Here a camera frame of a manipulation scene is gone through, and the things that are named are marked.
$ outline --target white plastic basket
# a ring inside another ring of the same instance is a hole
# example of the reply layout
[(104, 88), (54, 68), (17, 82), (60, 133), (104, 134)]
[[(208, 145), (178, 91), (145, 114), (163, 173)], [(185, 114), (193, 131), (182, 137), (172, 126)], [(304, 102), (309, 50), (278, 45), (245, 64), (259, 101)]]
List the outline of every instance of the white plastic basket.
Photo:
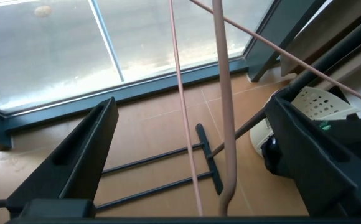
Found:
[[(312, 120), (345, 119), (360, 111), (327, 91), (311, 87), (304, 87), (291, 103)], [(262, 156), (262, 144), (272, 134), (266, 118), (251, 128), (251, 143), (259, 155)]]

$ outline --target glass panel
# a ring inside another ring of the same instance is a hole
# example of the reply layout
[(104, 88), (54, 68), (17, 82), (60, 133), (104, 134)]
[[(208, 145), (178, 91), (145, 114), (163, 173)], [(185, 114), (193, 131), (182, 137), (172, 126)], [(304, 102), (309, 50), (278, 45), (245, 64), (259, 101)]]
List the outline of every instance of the glass panel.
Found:
[[(212, 7), (211, 0), (200, 0)], [(273, 0), (225, 0), (225, 16), (255, 30)], [(98, 0), (126, 82), (174, 71), (169, 5), (165, 0)], [(182, 68), (217, 60), (213, 16), (190, 1), (174, 0)], [(228, 52), (239, 56), (251, 37), (225, 24)]]
[(119, 83), (87, 0), (0, 0), (0, 109)]

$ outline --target laundry basket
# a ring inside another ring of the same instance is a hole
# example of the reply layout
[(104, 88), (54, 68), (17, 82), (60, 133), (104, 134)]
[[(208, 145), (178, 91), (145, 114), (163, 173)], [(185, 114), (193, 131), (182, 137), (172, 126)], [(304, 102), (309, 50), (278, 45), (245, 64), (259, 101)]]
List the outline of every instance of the laundry basket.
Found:
[[(345, 119), (360, 111), (327, 91), (311, 87), (304, 87), (291, 103), (312, 120)], [(262, 144), (272, 134), (266, 118), (251, 128), (251, 143), (259, 155), (262, 156)]]

